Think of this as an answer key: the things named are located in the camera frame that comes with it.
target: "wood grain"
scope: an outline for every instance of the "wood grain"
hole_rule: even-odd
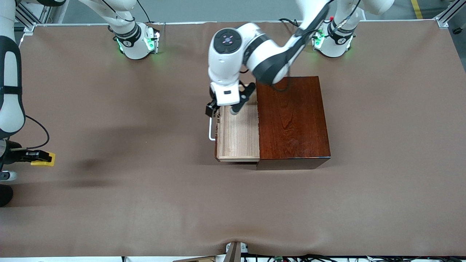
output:
[[[286,77],[275,88],[288,89],[257,83],[261,161],[329,158],[319,78]]]
[[[238,115],[222,106],[217,116],[215,156],[220,162],[259,161],[259,121],[254,92]]]

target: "table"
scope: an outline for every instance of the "table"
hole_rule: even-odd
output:
[[[265,255],[466,255],[466,77],[448,30],[362,22],[344,57],[306,48],[291,75],[320,78],[332,159],[258,172],[218,163],[207,138],[209,42],[237,25],[160,26],[159,55],[141,61],[106,26],[25,37],[25,110],[57,157],[11,166],[0,255],[214,255],[232,240]],[[279,44],[294,30],[260,26]],[[12,138],[43,139],[29,121]]]

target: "velcro strap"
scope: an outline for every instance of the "velcro strap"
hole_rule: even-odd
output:
[[[1,94],[14,94],[14,95],[22,95],[23,94],[23,88],[17,87],[17,86],[1,86],[0,87],[0,93]]]

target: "black cylindrical object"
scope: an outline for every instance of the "black cylindrical object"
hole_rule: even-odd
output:
[[[8,204],[13,198],[13,189],[11,186],[0,185],[0,207]]]

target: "dark brown wooden top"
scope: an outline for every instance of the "dark brown wooden top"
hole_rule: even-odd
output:
[[[319,77],[285,77],[275,85],[287,87],[257,83],[260,158],[329,157]]]

